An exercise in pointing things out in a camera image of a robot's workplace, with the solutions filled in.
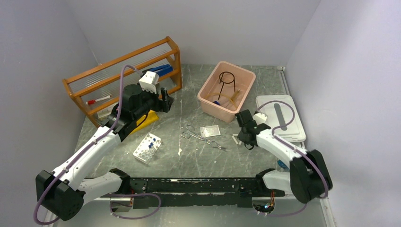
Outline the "white clay triangle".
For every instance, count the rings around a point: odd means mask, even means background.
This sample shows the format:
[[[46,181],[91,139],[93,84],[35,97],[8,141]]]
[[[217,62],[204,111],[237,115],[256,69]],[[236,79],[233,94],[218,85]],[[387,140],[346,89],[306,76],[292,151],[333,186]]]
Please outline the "white clay triangle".
[[[238,138],[238,134],[233,134],[232,139],[234,140],[236,145],[240,146],[242,144],[242,142]]]

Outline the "brown bristle tube brush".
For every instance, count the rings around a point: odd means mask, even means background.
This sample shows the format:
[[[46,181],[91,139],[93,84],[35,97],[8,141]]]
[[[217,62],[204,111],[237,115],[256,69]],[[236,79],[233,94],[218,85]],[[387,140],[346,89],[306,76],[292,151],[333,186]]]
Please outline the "brown bristle tube brush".
[[[232,94],[231,100],[232,100],[233,102],[235,102],[235,101],[237,100],[237,98],[239,97],[240,94],[241,94],[241,90],[236,90],[236,91]]]

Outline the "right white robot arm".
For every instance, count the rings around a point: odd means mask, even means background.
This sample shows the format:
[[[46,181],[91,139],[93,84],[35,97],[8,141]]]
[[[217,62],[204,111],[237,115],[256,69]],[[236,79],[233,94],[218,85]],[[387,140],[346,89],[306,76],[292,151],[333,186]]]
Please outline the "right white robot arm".
[[[288,172],[266,170],[262,173],[261,179],[255,183],[259,195],[281,190],[294,195],[303,204],[328,196],[333,184],[320,151],[289,143],[276,135],[270,126],[258,123],[249,110],[241,111],[235,117],[241,129],[238,134],[241,142],[270,152],[289,168]]]

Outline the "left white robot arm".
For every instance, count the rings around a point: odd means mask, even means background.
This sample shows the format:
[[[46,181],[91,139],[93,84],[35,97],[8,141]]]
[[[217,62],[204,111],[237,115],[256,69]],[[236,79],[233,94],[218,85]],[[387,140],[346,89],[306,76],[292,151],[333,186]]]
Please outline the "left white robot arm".
[[[51,172],[41,171],[35,178],[37,204],[34,208],[34,222],[49,225],[38,219],[39,207],[44,207],[56,220],[73,218],[88,202],[107,195],[131,196],[131,177],[117,168],[105,175],[84,181],[88,172],[100,162],[109,151],[117,147],[136,129],[137,121],[150,111],[170,111],[174,98],[165,88],[151,93],[140,85],[132,84],[120,88],[119,102],[112,113],[102,122],[91,140],[67,161]]]

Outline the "yellow foam tray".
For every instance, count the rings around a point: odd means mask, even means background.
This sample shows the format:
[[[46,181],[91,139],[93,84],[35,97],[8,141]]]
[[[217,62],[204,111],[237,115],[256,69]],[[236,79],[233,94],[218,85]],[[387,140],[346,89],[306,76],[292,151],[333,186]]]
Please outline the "yellow foam tray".
[[[156,122],[159,120],[159,117],[155,111],[149,111],[149,113],[143,117],[141,117],[137,121],[137,128],[135,128],[130,134],[134,134],[137,131],[143,129],[144,127]]]

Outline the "blue black stapler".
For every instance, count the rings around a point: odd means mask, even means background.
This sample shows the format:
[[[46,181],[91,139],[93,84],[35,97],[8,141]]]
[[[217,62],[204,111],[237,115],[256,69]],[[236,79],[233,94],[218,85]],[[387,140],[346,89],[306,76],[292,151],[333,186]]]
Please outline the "blue black stapler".
[[[165,65],[153,67],[153,68],[149,69],[149,71],[155,72],[156,74],[158,74],[161,77],[161,76],[164,76],[164,75],[172,72],[173,67],[170,64],[165,64]]]

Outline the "white plastic bin lid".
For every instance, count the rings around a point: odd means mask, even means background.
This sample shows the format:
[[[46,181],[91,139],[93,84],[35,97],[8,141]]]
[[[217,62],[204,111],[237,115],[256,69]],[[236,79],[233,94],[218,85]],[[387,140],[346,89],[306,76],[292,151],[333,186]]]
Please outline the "white plastic bin lid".
[[[264,95],[256,97],[256,106],[267,115],[267,125],[280,126],[275,133],[289,142],[304,142],[306,133],[289,95]]]

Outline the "pink plastic bin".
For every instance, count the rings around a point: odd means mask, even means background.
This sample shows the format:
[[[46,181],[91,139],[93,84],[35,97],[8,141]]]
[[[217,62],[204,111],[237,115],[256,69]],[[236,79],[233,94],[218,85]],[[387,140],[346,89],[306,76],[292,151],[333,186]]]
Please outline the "pink plastic bin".
[[[235,109],[235,107],[232,106],[223,96],[221,96],[219,100],[218,96],[211,96],[208,99],[205,99],[209,93],[220,93],[221,84],[219,84],[218,77],[223,71],[229,71],[235,75],[236,90],[241,90],[241,94],[235,101],[238,105],[237,109]],[[240,112],[243,107],[255,80],[255,73],[226,61],[219,62],[197,94],[202,111],[224,122],[231,122],[234,119],[235,114]],[[233,84],[226,84],[223,88],[222,94],[231,97],[233,93]],[[221,106],[214,104],[213,101],[220,102]]]

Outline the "test tube in rack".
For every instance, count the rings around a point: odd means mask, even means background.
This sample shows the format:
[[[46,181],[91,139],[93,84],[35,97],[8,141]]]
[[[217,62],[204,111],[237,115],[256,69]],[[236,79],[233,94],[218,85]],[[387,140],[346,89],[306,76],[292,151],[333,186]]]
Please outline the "test tube in rack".
[[[154,153],[155,153],[154,147],[149,145],[148,146],[148,154],[149,154],[149,156],[152,157],[154,155]]]

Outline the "white test tube rack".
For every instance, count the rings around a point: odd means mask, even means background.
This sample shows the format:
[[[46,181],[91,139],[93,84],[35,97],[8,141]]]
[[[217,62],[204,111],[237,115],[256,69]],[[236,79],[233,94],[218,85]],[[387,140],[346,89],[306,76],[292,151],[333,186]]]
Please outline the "white test tube rack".
[[[156,138],[157,140],[154,144],[154,150],[156,153],[162,144],[162,139],[152,133],[148,133],[133,152],[133,156],[144,164],[149,164],[154,156],[150,157],[148,154],[148,146],[153,142],[153,138]]]

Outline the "white box on shelf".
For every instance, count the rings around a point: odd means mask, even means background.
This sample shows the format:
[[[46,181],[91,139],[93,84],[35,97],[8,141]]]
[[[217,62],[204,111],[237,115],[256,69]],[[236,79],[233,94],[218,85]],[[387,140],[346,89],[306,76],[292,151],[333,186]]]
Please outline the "white box on shelf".
[[[97,112],[98,119],[103,119],[107,117],[108,115],[111,114],[112,110],[113,110],[113,105],[110,105],[107,108],[100,110],[99,112]]]

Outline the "orange wooden shelf rack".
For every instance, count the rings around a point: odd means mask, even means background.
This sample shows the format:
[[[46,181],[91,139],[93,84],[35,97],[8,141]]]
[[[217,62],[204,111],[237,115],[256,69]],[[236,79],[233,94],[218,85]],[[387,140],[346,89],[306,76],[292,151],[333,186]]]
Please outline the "orange wooden shelf rack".
[[[101,119],[98,119],[97,112],[118,102],[121,74],[124,75],[124,85],[137,84],[144,70],[165,64],[170,64],[173,71],[161,76],[158,81],[170,80],[173,85],[167,90],[172,94],[182,89],[183,85],[180,49],[169,36],[63,79],[62,82],[70,99],[96,127],[99,127]],[[93,105],[86,104],[88,100],[108,95],[111,95],[110,99]]]

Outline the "red white marker pen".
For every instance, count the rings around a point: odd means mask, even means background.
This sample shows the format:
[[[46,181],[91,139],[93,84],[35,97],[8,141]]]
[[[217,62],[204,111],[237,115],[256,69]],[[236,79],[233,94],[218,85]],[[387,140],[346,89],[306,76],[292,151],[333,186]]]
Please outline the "red white marker pen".
[[[107,100],[107,99],[110,99],[110,98],[111,98],[111,95],[108,95],[108,96],[104,96],[104,97],[101,97],[101,98],[97,98],[97,99],[93,99],[93,100],[88,100],[88,101],[86,102],[86,104],[87,104],[87,105],[93,105],[93,104],[95,104],[95,103],[97,103],[97,102],[104,101],[104,100]]]

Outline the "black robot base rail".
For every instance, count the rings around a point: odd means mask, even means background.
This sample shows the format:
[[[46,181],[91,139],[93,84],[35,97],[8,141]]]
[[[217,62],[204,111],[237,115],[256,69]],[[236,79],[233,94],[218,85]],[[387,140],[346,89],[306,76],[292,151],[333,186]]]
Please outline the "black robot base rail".
[[[131,178],[124,180],[114,195],[138,195],[134,209],[150,207],[226,206],[251,208],[257,197],[285,196],[267,189],[257,177],[223,178]]]

